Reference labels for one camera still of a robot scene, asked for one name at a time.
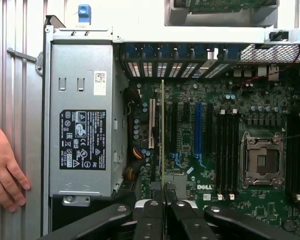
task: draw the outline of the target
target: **warning label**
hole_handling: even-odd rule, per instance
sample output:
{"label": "warning label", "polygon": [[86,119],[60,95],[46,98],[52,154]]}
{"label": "warning label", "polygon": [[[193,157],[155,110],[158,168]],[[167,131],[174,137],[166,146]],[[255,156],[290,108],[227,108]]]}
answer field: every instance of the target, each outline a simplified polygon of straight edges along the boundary
{"label": "warning label", "polygon": [[106,111],[60,113],[60,169],[105,170]]}

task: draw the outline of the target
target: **human hand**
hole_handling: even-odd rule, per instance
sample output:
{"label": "human hand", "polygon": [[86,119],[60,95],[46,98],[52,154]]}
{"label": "human hand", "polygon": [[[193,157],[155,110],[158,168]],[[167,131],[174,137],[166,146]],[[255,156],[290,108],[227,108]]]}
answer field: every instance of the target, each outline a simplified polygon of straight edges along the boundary
{"label": "human hand", "polygon": [[24,189],[30,189],[31,185],[20,169],[11,145],[0,129],[0,203],[10,212],[16,210],[17,204],[23,206],[26,203],[25,197],[13,177]]}

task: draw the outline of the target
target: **cpu socket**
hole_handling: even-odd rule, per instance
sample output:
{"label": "cpu socket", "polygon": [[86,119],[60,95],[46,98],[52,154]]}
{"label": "cpu socket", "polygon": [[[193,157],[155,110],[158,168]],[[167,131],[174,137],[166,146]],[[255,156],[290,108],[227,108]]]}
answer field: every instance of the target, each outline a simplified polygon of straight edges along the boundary
{"label": "cpu socket", "polygon": [[278,189],[283,181],[283,142],[281,134],[272,138],[255,138],[245,132],[240,146],[241,184],[272,185]]}

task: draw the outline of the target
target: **screw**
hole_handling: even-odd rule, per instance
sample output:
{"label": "screw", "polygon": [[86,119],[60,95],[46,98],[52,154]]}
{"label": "screw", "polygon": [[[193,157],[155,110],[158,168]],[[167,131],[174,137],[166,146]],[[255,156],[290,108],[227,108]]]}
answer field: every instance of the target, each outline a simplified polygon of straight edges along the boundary
{"label": "screw", "polygon": [[178,201],[177,203],[176,203],[178,206],[180,206],[180,207],[184,207],[185,206],[185,204],[184,204],[184,202],[182,202],[182,201]]}
{"label": "screw", "polygon": [[124,206],[120,206],[120,207],[118,208],[118,211],[119,211],[119,212],[124,212],[124,211],[126,211],[126,208],[125,208]]}
{"label": "screw", "polygon": [[72,196],[67,196],[66,201],[68,201],[69,203],[73,202],[73,197]]}
{"label": "screw", "polygon": [[212,210],[213,212],[215,212],[215,213],[220,212],[220,208],[218,208],[217,206],[212,206],[212,207],[211,207],[211,210]]}
{"label": "screw", "polygon": [[158,204],[158,202],[153,201],[153,202],[150,203],[150,205],[151,205],[151,206],[158,206],[159,204]]}

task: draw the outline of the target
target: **white pci slot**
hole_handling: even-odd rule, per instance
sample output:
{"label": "white pci slot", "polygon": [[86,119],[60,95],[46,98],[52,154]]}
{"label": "white pci slot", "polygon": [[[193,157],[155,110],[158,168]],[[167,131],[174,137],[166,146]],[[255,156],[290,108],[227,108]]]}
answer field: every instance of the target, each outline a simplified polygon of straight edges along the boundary
{"label": "white pci slot", "polygon": [[154,148],[154,137],[152,128],[155,127],[155,99],[150,99],[150,117],[149,117],[149,149]]}

